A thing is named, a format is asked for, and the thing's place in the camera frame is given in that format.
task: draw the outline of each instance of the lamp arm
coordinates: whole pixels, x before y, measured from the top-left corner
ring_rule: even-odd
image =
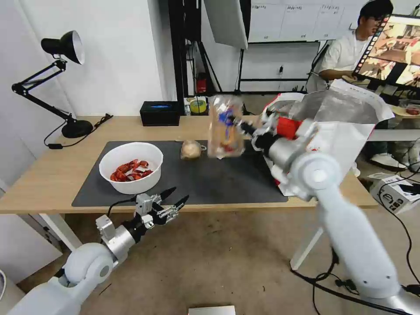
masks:
[[[53,114],[56,114],[57,116],[61,117],[62,119],[64,119],[67,122],[75,122],[76,119],[73,118],[71,114],[65,114],[64,112],[62,112],[58,108],[56,108],[54,106],[51,106],[51,105],[45,103],[44,101],[40,100],[39,98],[36,98],[35,96],[29,94],[29,91],[32,90],[33,88],[37,87],[38,85],[41,85],[42,83],[44,83],[44,82],[56,77],[60,73],[64,72],[66,70],[66,63],[67,63],[67,61],[65,61],[65,60],[57,59],[52,64],[50,64],[48,67],[46,67],[46,68],[42,69],[41,71],[31,75],[29,78],[26,78],[22,82],[18,82],[18,83],[13,84],[12,85],[12,91],[14,93],[16,93],[20,96],[23,96],[24,98],[30,100],[31,102],[34,102],[35,104],[38,104],[39,106],[41,106],[44,109],[52,112]],[[48,70],[50,70],[54,67],[57,67],[59,69],[59,71],[49,75],[46,78],[31,81],[32,79],[36,78],[40,74],[42,74],[42,73],[44,73],[44,72],[46,72],[46,71],[48,71]]]

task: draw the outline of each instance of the white bowl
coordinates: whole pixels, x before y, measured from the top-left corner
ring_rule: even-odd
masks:
[[[132,182],[115,182],[111,174],[116,169],[132,160],[138,159],[149,162],[150,175]],[[163,153],[157,146],[146,142],[131,142],[123,144],[109,151],[99,163],[99,173],[120,193],[136,195],[143,193],[157,184],[161,178]]]

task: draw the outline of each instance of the robotic hand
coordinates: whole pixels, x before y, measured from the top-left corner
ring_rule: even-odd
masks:
[[[160,206],[174,191],[175,188],[171,188],[159,195],[137,195],[134,218],[117,228],[106,215],[98,218],[96,225],[103,244],[87,243],[77,248],[55,276],[31,290],[8,315],[79,314],[81,305],[92,291],[127,258],[129,249],[148,230],[177,217],[189,196],[166,209]]]
[[[292,140],[278,135],[284,118],[266,111],[263,127],[231,117],[239,130],[252,137],[255,150],[263,151],[273,163],[271,173],[296,196],[318,200],[320,223],[334,250],[348,269],[360,297],[368,302],[420,314],[420,300],[405,292],[398,281],[396,268],[376,235],[368,218],[357,206],[345,200],[340,192],[340,166],[337,161],[307,145],[317,132],[310,119],[295,125]]]

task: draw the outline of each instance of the red crayfish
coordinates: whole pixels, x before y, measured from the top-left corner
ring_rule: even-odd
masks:
[[[147,161],[139,162],[138,159],[132,160],[131,162],[119,166],[117,170],[111,174],[111,180],[115,182],[132,182],[138,179],[142,179],[153,173],[152,170],[147,169],[148,167],[149,163]]]

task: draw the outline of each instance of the desk lamp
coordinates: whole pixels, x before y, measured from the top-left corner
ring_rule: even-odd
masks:
[[[64,34],[60,39],[44,38],[41,41],[41,47],[46,53],[51,54],[56,60],[48,67],[35,73],[34,75],[23,80],[22,82],[13,84],[13,92],[38,104],[39,106],[45,108],[51,113],[63,118],[66,121],[66,124],[61,130],[61,133],[66,138],[79,138],[90,134],[93,130],[93,126],[89,121],[77,120],[72,116],[71,113],[59,109],[57,107],[51,106],[45,103],[44,101],[40,100],[39,98],[36,98],[35,96],[29,94],[30,90],[32,90],[33,88],[54,78],[55,76],[59,75],[60,73],[66,70],[67,61],[62,59],[62,55],[66,56],[68,59],[75,63],[81,65],[84,64],[84,50],[79,34],[76,31],[70,31]],[[59,71],[43,79],[35,79],[40,74],[54,67],[57,67]]]

